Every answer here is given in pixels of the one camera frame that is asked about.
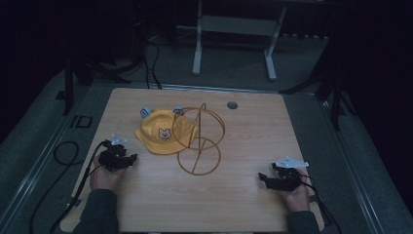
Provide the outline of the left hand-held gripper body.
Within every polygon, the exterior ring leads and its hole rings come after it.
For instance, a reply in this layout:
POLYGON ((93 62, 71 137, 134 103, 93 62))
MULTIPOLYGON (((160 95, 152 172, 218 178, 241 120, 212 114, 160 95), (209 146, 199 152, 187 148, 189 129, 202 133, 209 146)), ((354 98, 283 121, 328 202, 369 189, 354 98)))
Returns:
POLYGON ((123 138, 112 135, 109 140, 103 144, 105 150, 100 153, 98 162, 109 172, 115 172, 122 169, 123 162, 127 161, 125 143, 123 138))

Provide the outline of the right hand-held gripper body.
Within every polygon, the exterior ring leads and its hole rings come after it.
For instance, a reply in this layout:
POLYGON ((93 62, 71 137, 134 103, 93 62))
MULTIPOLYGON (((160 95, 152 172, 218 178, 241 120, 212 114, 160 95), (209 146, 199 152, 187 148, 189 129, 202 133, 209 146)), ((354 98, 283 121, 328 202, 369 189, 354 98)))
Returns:
POLYGON ((301 184, 298 168, 307 168, 308 162, 297 160, 289 156, 285 156, 280 161, 276 162, 282 168, 282 174, 275 179, 274 186, 276 190, 293 191, 301 184))

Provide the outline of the yellow bear bucket hat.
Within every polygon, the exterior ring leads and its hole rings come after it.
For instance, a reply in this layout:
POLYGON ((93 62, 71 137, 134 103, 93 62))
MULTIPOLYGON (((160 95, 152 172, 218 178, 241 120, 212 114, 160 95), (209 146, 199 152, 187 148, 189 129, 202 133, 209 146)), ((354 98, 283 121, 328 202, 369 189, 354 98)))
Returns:
POLYGON ((141 122, 135 135, 154 154, 178 153, 196 136, 197 126, 181 113, 181 108, 151 110, 143 107, 140 115, 141 122))

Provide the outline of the gold wire hat stand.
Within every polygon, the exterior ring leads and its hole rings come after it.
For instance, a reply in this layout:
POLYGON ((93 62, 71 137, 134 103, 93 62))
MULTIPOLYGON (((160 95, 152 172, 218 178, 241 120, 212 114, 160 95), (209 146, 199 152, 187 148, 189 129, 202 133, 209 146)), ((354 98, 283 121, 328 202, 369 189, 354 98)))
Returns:
POLYGON ((219 144, 226 135, 223 119, 207 108, 204 102, 199 107, 184 107, 176 114, 172 133, 175 134, 176 123, 181 117, 187 117, 192 124, 188 140, 177 142, 184 149, 177 153, 179 167, 191 176, 206 176, 212 174, 220 165, 222 153, 219 144))

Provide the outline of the person's right hand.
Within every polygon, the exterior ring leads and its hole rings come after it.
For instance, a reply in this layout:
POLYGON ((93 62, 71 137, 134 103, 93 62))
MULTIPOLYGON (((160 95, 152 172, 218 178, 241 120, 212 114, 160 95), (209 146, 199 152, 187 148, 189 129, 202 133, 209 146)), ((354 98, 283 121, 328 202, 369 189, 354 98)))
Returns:
POLYGON ((293 213, 307 212, 310 210, 310 195, 306 186, 307 176, 300 170, 301 184, 293 191, 281 191, 280 195, 286 203, 286 206, 293 213))

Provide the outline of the person's left hand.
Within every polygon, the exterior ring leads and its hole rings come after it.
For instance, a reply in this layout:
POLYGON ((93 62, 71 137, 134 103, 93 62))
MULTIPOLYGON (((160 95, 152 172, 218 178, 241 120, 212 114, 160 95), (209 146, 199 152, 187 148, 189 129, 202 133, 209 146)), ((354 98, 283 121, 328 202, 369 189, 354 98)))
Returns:
POLYGON ((94 158, 94 171, 90 175, 91 190, 105 189, 115 192, 126 171, 126 169, 121 169, 109 172, 100 165, 97 158, 94 158))

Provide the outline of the black tripod stand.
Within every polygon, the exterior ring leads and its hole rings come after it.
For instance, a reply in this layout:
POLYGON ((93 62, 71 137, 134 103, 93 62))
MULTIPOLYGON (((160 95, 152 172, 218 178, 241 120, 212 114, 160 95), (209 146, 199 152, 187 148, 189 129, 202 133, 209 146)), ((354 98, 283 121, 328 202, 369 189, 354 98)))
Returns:
POLYGON ((336 131, 340 130, 339 115, 341 113, 342 89, 345 78, 344 56, 343 50, 340 48, 344 42, 342 36, 343 34, 336 30, 329 37, 307 80, 289 89, 280 91, 280 94, 292 95, 319 83, 319 87, 315 92, 315 98, 319 101, 327 101, 329 97, 332 97, 330 121, 336 131))
POLYGON ((130 84, 131 80, 121 77, 122 73, 131 71, 144 63, 144 49, 147 44, 147 23, 134 23, 131 26, 131 50, 127 58, 131 61, 130 64, 113 69, 106 68, 99 62, 86 57, 79 50, 76 50, 69 56, 64 63, 64 90, 60 91, 56 96, 57 99, 64 100, 63 115, 67 116, 74 106, 74 88, 73 76, 76 76, 81 85, 89 86, 94 78, 90 70, 96 70, 104 79, 120 84, 130 84))

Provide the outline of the white metal table frame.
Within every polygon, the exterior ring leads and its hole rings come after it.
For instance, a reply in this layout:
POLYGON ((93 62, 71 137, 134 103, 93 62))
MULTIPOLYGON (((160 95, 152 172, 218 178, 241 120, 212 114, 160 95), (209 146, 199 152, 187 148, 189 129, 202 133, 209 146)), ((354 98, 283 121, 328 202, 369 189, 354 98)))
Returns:
POLYGON ((192 73, 201 73, 204 32, 220 32, 244 35, 268 36, 271 43, 263 51, 266 63, 268 78, 270 81, 277 80, 276 68, 273 62, 273 53, 276 43, 281 33, 282 23, 287 11, 286 6, 282 6, 277 19, 244 19, 221 16, 205 15, 203 13, 204 0, 198 0, 197 27, 196 27, 196 48, 193 59, 192 73))

